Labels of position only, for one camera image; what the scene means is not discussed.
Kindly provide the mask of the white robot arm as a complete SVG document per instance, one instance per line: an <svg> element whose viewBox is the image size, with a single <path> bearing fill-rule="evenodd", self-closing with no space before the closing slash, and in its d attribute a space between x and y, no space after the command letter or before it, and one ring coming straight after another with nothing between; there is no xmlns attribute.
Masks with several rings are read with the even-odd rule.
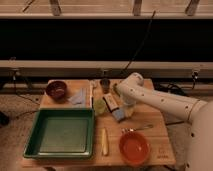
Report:
<svg viewBox="0 0 213 171"><path fill-rule="evenodd" d="M185 171L213 171L213 101L151 90L132 73L116 89L126 103L139 101L191 124Z"/></svg>

